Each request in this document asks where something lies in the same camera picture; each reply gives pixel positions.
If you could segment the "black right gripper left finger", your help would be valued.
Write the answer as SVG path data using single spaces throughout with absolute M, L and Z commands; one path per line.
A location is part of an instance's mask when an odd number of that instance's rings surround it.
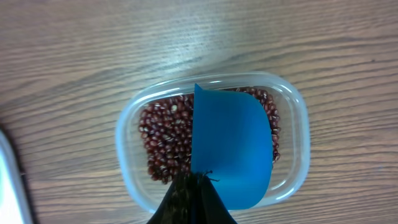
M 179 173 L 147 224 L 189 224 L 197 176 Z

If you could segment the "blue plastic measuring scoop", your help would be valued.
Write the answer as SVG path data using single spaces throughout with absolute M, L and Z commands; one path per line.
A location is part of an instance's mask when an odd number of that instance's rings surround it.
M 208 172 L 228 210 L 265 196 L 272 171 L 269 119 L 253 96 L 195 85 L 191 170 Z

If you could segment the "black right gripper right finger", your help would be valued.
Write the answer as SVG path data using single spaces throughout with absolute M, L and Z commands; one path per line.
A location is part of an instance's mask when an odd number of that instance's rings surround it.
M 209 172 L 197 173 L 194 194 L 194 223 L 196 224 L 237 224 L 229 214 L 215 190 Z

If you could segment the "white digital kitchen scale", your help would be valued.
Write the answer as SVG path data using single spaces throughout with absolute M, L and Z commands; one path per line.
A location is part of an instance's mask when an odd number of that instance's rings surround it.
M 34 224 L 14 151 L 2 131 L 1 224 Z

